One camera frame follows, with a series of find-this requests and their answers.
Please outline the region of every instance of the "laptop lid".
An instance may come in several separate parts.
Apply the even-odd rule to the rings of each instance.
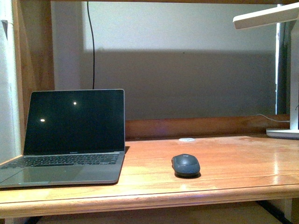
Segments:
[[[24,155],[125,150],[124,90],[31,94]]]

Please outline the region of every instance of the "trackpad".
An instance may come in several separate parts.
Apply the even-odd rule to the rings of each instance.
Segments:
[[[49,185],[51,182],[71,182],[82,169],[82,166],[24,168],[1,184],[16,187],[17,185],[41,186]]]

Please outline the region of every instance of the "white wall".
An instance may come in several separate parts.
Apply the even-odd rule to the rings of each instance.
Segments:
[[[0,0],[0,163],[21,153],[11,1]]]
[[[123,88],[127,119],[275,112],[276,27],[234,29],[274,6],[90,2],[95,88]],[[57,89],[92,87],[86,3],[52,2]]]

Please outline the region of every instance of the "computer mouse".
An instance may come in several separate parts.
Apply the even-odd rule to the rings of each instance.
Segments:
[[[197,158],[189,154],[174,156],[171,160],[174,174],[177,177],[197,177],[200,165]]]

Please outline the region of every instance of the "desk lamp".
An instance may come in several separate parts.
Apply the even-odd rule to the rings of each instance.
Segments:
[[[236,29],[247,29],[299,20],[298,17],[299,2],[239,15],[233,19],[233,23]],[[290,129],[267,129],[267,135],[273,138],[299,139],[299,21],[295,23],[291,31],[291,45]]]

